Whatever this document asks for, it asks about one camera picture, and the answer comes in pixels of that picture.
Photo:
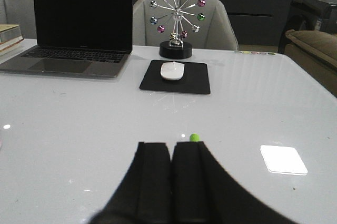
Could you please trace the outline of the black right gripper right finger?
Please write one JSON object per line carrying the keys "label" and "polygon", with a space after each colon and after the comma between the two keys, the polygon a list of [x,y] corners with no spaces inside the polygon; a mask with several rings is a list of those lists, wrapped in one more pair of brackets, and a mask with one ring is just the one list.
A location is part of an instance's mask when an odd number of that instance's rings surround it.
{"label": "black right gripper right finger", "polygon": [[292,223],[237,183],[204,142],[179,142],[172,159],[174,223]]}

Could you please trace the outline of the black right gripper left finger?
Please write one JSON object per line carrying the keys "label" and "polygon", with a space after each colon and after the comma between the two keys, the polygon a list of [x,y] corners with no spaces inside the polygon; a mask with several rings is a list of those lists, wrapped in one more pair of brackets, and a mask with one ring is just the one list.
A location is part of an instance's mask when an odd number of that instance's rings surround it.
{"label": "black right gripper left finger", "polygon": [[170,223],[170,170],[165,143],[140,142],[123,180],[90,223]]}

